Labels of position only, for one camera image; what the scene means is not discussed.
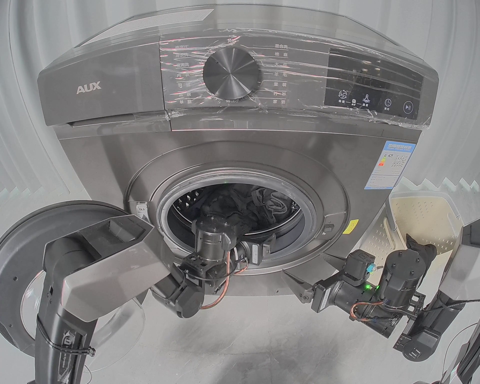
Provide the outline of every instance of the black clothes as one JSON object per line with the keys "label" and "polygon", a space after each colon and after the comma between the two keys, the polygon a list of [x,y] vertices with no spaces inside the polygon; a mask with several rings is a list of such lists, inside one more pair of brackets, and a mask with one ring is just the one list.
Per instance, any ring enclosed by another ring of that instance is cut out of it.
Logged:
{"label": "black clothes", "polygon": [[292,199],[270,188],[251,184],[206,187],[189,210],[191,219],[203,215],[225,217],[238,235],[278,224],[288,218]]}

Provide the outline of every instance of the washing machine drum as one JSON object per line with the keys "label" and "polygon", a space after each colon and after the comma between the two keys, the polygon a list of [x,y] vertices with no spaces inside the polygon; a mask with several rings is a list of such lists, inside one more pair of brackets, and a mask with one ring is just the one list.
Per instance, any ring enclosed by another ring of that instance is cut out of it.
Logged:
{"label": "washing machine drum", "polygon": [[243,183],[216,184],[189,191],[172,204],[170,211],[177,235],[190,246],[194,245],[192,222],[200,216],[224,217],[236,229],[238,237],[256,239],[267,239],[272,234],[280,238],[288,232],[287,227],[301,218],[299,206],[288,196],[271,188]]}

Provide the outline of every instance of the washing machine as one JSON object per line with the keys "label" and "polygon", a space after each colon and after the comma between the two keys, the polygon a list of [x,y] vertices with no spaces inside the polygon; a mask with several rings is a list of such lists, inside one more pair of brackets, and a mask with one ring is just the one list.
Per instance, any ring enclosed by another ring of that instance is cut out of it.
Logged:
{"label": "washing machine", "polygon": [[208,188],[289,198],[245,235],[272,251],[231,295],[290,293],[359,242],[430,124],[438,75],[337,14],[208,5],[139,15],[66,52],[38,77],[45,122],[93,200],[156,226],[178,261]]}

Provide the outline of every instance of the knob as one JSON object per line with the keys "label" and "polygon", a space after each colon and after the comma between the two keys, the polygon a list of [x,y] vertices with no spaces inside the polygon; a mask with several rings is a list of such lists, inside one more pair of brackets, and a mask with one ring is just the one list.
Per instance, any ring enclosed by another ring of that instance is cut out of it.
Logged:
{"label": "knob", "polygon": [[241,99],[256,91],[259,76],[258,64],[240,48],[221,48],[204,65],[205,86],[221,99]]}

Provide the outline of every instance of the electric cable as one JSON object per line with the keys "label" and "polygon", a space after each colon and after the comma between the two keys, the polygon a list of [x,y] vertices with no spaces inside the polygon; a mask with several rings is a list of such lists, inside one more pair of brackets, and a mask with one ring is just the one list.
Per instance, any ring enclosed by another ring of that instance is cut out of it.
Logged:
{"label": "electric cable", "polygon": [[230,260],[230,263],[229,263],[229,264],[232,264],[232,265],[233,265],[232,270],[231,270],[230,272],[228,272],[229,268],[227,268],[227,274],[224,275],[224,276],[221,276],[221,277],[197,277],[197,276],[191,275],[191,274],[187,274],[187,275],[190,276],[192,279],[197,279],[197,280],[202,280],[202,281],[223,280],[223,279],[225,279],[225,278],[227,278],[227,277],[232,276],[232,275],[235,273],[235,271],[237,270],[236,264],[233,264],[233,263],[231,262],[231,260]]}
{"label": "electric cable", "polygon": [[[237,252],[237,247],[234,247],[234,248],[233,248],[233,251],[235,252],[235,259],[238,260],[239,254],[238,254],[238,252]],[[239,274],[241,274],[242,272],[244,272],[244,271],[247,270],[247,268],[248,268],[248,259],[246,258],[245,261],[247,262],[247,265],[246,265],[243,269],[235,272],[235,273],[234,273],[235,275],[239,275]]]}
{"label": "electric cable", "polygon": [[87,384],[90,384],[92,382],[92,379],[93,379],[92,371],[86,365],[85,365],[85,368],[87,368],[87,371],[90,374],[90,380],[88,380],[88,383],[87,383]]}
{"label": "electric cable", "polygon": [[457,338],[457,336],[459,334],[461,334],[463,331],[466,331],[467,329],[469,329],[470,327],[473,327],[474,325],[477,325],[478,323],[473,323],[473,324],[470,324],[469,326],[466,326],[465,328],[463,328],[460,332],[458,332],[454,338],[452,339],[452,341],[450,341],[450,344],[448,344],[448,347],[447,347],[447,350],[445,351],[445,357],[444,357],[444,364],[442,365],[442,377],[440,378],[440,383],[442,382],[442,378],[444,376],[444,370],[445,370],[445,361],[447,360],[447,353],[448,353],[448,349],[450,348],[450,346],[452,345],[453,341]]}
{"label": "electric cable", "polygon": [[432,309],[424,309],[422,310],[423,312],[432,312],[432,311],[436,311],[437,309],[442,309],[442,308],[451,308],[453,310],[455,310],[457,305],[462,305],[462,304],[467,304],[467,303],[478,303],[480,302],[480,299],[474,299],[474,300],[461,300],[461,301],[456,301],[452,304],[445,304],[445,303],[442,303],[444,306],[441,306],[441,307],[437,307],[437,308],[432,308]]}
{"label": "electric cable", "polygon": [[211,304],[208,304],[208,305],[204,305],[202,307],[200,307],[200,309],[210,309],[210,308],[213,308],[215,307],[218,303],[220,303],[222,301],[222,299],[225,297],[226,293],[227,293],[227,289],[228,289],[228,284],[230,282],[230,251],[227,252],[227,279],[225,280],[225,285],[223,286],[223,291],[222,293],[220,294],[220,296],[218,296],[218,298]]}
{"label": "electric cable", "polygon": [[359,301],[358,303],[353,304],[352,307],[350,308],[350,316],[353,317],[355,320],[361,321],[363,323],[373,321],[375,319],[374,317],[361,317],[361,318],[358,317],[354,312],[355,308],[359,305],[382,305],[383,303],[384,303],[383,301],[376,301],[373,303],[369,303],[366,301]]}
{"label": "electric cable", "polygon": [[61,345],[55,344],[53,341],[50,340],[50,337],[48,337],[47,331],[45,327],[43,326],[40,318],[37,316],[36,317],[36,324],[37,324],[37,329],[40,331],[41,335],[43,336],[44,340],[47,342],[48,345],[50,345],[53,349],[56,349],[57,351],[69,354],[69,355],[77,355],[77,356],[82,356],[82,355],[88,355],[88,356],[95,356],[95,348],[88,347],[88,348],[67,348],[63,347]]}
{"label": "electric cable", "polygon": [[245,272],[245,271],[247,270],[247,268],[248,268],[248,259],[246,260],[246,262],[247,262],[247,265],[246,265],[244,268],[242,268],[241,270],[235,272],[234,275],[239,275],[239,274],[241,274],[242,272]]}

